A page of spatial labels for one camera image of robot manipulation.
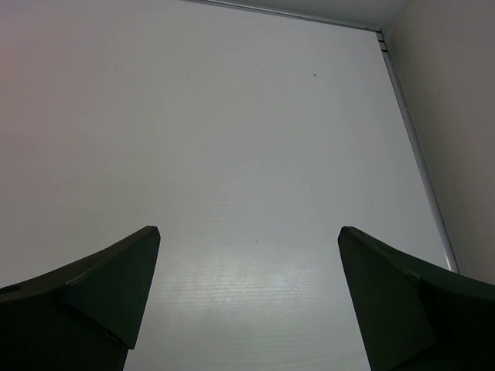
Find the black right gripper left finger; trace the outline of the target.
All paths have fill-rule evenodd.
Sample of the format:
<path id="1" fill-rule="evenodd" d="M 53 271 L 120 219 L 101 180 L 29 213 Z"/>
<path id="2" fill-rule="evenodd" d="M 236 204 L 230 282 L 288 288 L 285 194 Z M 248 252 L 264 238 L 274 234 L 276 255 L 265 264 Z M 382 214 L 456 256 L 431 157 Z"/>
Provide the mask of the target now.
<path id="1" fill-rule="evenodd" d="M 3 370 L 122 370 L 159 255 L 146 226 L 54 271 L 1 289 Z"/>

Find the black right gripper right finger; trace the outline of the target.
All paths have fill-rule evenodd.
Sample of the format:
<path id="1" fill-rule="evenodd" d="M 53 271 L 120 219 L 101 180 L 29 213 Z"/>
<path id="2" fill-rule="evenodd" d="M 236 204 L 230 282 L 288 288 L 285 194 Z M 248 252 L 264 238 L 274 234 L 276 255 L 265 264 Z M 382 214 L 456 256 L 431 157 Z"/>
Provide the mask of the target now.
<path id="1" fill-rule="evenodd" d="M 338 246 L 372 370 L 492 370 L 494 286 L 351 226 Z"/>

